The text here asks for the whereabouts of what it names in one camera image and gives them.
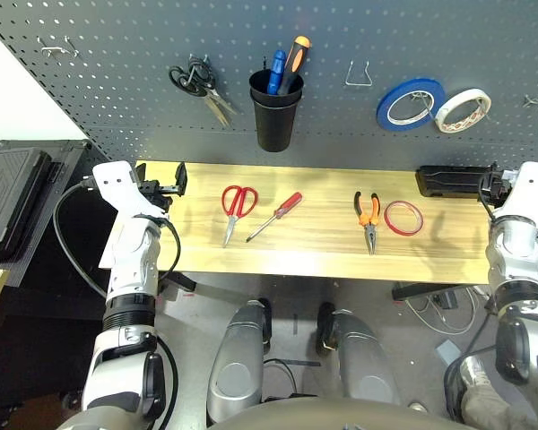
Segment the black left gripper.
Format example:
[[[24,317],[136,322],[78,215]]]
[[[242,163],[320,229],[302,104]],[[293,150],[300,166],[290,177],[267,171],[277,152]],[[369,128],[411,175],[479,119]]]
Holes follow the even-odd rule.
[[[168,211],[173,203],[172,195],[183,196],[187,188],[187,168],[185,162],[180,162],[176,169],[175,185],[160,185],[158,180],[145,181],[146,164],[141,163],[135,167],[135,173],[140,182],[140,193],[153,205],[163,211]]]

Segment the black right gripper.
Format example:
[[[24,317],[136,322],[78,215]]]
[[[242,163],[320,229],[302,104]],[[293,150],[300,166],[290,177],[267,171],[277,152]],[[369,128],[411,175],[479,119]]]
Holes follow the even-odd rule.
[[[517,175],[517,169],[502,169],[496,162],[492,163],[480,176],[478,201],[487,208],[500,208],[507,200]]]

